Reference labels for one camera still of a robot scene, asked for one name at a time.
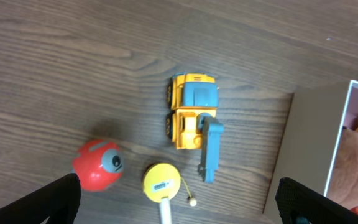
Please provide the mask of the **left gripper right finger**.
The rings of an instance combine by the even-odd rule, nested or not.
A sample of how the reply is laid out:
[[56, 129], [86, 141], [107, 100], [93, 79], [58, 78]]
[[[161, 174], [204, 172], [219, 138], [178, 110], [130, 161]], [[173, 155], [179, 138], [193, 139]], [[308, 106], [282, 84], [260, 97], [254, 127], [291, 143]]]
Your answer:
[[358, 224], [358, 215], [301, 183], [280, 179], [275, 196], [283, 224]]

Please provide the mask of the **brown plush toy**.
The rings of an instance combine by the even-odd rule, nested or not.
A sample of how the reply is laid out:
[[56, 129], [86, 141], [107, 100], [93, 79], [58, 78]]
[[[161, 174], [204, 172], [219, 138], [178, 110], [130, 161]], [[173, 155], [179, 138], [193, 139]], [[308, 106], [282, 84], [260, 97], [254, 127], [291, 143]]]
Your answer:
[[358, 206], [358, 133], [344, 128], [341, 132], [326, 197], [347, 209]]

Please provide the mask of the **yellow toy truck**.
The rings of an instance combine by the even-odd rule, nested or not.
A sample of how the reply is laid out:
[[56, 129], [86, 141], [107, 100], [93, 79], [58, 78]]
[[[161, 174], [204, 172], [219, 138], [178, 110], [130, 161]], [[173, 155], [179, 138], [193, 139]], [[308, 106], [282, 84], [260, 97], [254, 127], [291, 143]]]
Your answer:
[[166, 122], [168, 137], [178, 150], [201, 150], [198, 173], [203, 182], [212, 184], [224, 132], [216, 117], [219, 88], [215, 78], [205, 73], [175, 74], [167, 87], [167, 103], [172, 112]]

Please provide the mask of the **red toy ball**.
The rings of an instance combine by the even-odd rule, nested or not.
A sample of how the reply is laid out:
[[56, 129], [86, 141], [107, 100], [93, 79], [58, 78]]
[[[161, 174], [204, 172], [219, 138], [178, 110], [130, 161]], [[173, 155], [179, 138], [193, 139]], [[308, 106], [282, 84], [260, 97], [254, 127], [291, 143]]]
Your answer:
[[124, 158], [116, 143], [93, 140], [78, 150], [73, 160], [73, 171], [83, 190], [104, 191], [122, 177]]

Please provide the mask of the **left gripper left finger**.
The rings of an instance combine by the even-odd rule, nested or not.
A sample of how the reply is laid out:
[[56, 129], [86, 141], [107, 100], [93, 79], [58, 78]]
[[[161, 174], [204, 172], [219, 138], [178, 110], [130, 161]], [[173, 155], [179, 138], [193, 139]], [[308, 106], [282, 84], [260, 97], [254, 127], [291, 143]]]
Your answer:
[[0, 223], [73, 224], [80, 207], [81, 185], [75, 173], [0, 208]]

